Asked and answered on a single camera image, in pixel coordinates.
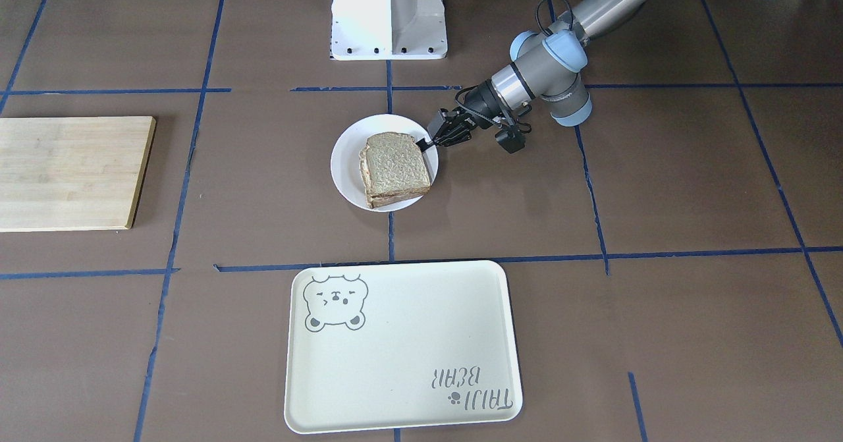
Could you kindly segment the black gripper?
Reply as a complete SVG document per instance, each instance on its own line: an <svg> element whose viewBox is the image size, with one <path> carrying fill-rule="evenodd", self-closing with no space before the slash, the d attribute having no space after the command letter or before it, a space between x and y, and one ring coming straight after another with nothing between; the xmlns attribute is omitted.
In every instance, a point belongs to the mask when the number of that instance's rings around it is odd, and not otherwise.
<svg viewBox="0 0 843 442"><path fill-rule="evenodd" d="M461 90L461 114L440 109L427 126L429 139L416 142L421 152L434 147L452 147L472 139L472 130L502 127L502 107L491 81Z"/></svg>

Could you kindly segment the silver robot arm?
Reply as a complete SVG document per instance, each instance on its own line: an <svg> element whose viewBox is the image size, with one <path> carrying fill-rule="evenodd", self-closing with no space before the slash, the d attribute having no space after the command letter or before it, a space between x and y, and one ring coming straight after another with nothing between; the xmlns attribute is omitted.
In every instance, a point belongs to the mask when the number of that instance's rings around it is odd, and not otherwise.
<svg viewBox="0 0 843 442"><path fill-rule="evenodd" d="M593 103L582 80L586 47L630 20L649 0L583 0L566 4L549 25L518 34L510 62L493 76L455 95L452 111L440 109L418 147L427 151L472 139L473 130L496 128L497 144L509 153L524 148L531 126L523 121L537 99L560 126L578 126Z"/></svg>

